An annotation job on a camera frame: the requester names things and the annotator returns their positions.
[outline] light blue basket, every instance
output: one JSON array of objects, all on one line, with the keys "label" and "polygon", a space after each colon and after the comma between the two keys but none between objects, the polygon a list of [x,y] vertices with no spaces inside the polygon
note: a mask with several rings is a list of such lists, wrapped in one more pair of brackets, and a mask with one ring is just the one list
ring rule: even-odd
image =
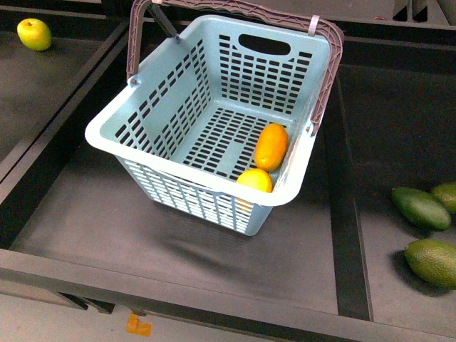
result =
[{"label": "light blue basket", "polygon": [[[245,46],[253,37],[289,52],[254,51]],[[301,187],[330,53],[322,36],[201,16],[179,43],[168,38],[145,58],[86,138],[116,155],[150,199],[256,234],[272,207],[291,201]],[[264,193],[235,181],[255,167],[257,139],[269,123],[286,128],[290,145],[271,173],[274,191]]]}]

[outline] yellow apple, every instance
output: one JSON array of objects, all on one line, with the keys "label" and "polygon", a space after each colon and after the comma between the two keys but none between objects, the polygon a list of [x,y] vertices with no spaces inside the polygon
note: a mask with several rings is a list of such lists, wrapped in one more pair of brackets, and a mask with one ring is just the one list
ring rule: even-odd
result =
[{"label": "yellow apple", "polygon": [[39,19],[24,19],[17,26],[19,39],[25,46],[35,51],[47,50],[52,44],[49,27]]}]

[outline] basket hand hole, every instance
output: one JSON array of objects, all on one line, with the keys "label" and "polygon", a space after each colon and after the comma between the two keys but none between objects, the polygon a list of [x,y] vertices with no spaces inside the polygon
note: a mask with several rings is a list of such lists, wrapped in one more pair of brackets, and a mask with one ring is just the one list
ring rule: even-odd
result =
[{"label": "basket hand hole", "polygon": [[250,50],[268,55],[285,56],[291,51],[291,47],[288,43],[275,41],[269,38],[250,36],[249,34],[242,34],[239,36],[239,44]]}]

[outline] basket handle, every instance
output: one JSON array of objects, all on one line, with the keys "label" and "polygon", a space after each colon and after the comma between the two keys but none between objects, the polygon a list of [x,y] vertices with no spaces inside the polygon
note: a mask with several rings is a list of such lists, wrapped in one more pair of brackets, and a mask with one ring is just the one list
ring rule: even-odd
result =
[{"label": "basket handle", "polygon": [[344,35],[336,25],[321,20],[288,14],[271,10],[260,5],[250,4],[243,0],[135,0],[131,8],[130,30],[128,36],[127,80],[138,73],[140,60],[141,36],[143,33],[143,18],[147,7],[151,4],[174,5],[189,9],[214,9],[230,13],[243,14],[262,20],[263,22],[286,29],[307,32],[310,36],[318,34],[326,38],[331,47],[328,68],[323,77],[323,85],[318,96],[316,107],[312,112],[312,135],[318,131],[323,119],[324,109],[328,102],[329,93],[333,85],[339,63],[342,58],[342,45]]}]

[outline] avocado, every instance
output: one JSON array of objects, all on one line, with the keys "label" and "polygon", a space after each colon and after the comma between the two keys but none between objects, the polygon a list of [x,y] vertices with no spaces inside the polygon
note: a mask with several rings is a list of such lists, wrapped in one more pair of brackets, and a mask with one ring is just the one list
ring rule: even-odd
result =
[{"label": "avocado", "polygon": [[397,187],[393,189],[391,199],[400,213],[418,228],[436,231],[450,228],[450,213],[428,192]]},{"label": "avocado", "polygon": [[405,259],[413,272],[428,283],[456,289],[456,246],[421,239],[405,247]]},{"label": "avocado", "polygon": [[438,185],[430,193],[446,206],[450,214],[456,214],[456,182]]}]

